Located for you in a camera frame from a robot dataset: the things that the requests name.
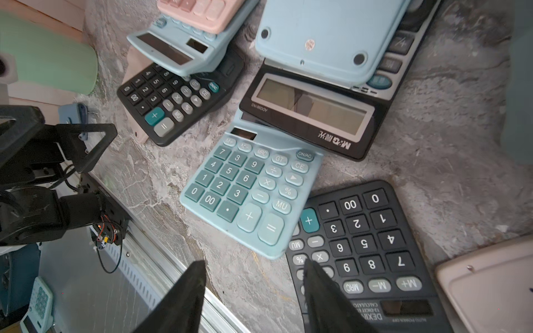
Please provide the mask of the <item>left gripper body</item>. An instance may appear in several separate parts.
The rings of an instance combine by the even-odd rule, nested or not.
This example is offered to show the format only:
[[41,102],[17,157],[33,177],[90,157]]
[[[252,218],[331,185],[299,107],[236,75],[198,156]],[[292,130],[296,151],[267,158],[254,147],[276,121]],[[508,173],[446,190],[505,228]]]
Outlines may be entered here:
[[112,123],[47,125],[39,108],[1,106],[1,189],[53,183],[94,169],[117,136]]

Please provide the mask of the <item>mint green storage box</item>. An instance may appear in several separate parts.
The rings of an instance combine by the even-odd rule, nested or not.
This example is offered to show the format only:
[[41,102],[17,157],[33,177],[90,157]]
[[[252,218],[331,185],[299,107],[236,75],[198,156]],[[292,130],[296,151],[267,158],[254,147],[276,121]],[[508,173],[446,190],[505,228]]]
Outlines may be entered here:
[[532,164],[532,2],[515,1],[510,74],[501,147],[515,162]]

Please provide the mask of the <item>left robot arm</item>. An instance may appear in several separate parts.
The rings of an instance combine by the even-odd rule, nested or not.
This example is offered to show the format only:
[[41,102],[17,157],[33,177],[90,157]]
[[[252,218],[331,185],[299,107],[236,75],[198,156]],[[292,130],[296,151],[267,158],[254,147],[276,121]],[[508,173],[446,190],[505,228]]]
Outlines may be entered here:
[[54,241],[101,225],[124,234],[102,191],[59,197],[56,188],[96,166],[117,136],[112,123],[47,125],[39,108],[1,106],[1,245]]

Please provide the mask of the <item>small black calculator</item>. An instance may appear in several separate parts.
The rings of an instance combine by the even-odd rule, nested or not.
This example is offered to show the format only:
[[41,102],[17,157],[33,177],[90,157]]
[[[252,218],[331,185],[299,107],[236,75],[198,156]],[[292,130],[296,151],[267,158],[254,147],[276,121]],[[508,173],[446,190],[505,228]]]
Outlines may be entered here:
[[117,97],[154,144],[170,145],[207,114],[218,111],[233,95],[245,68],[244,54],[230,46],[213,72],[181,77],[156,64],[142,75],[146,82],[135,89],[120,85]]

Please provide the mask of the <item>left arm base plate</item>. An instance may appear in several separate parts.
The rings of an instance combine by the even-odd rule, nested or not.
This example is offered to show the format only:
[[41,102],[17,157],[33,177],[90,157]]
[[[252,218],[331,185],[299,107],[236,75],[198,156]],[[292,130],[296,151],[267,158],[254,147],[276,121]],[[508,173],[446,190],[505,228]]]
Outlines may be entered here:
[[79,190],[81,194],[91,193],[98,198],[99,213],[97,221],[92,225],[97,231],[97,239],[105,244],[121,246],[132,220],[129,213],[97,179],[88,173],[81,174]]

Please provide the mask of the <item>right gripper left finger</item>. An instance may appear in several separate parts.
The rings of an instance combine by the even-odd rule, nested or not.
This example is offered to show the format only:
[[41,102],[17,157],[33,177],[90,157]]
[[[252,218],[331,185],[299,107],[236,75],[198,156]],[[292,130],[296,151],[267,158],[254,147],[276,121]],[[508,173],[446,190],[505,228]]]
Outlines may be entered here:
[[198,332],[207,281],[205,261],[191,263],[136,332]]

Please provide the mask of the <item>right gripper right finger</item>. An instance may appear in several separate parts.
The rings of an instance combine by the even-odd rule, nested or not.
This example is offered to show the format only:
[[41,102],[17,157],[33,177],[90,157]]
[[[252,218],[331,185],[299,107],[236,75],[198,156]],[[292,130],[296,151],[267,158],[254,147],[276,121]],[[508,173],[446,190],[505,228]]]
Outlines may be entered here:
[[305,262],[303,284],[311,332],[376,331],[317,262]]

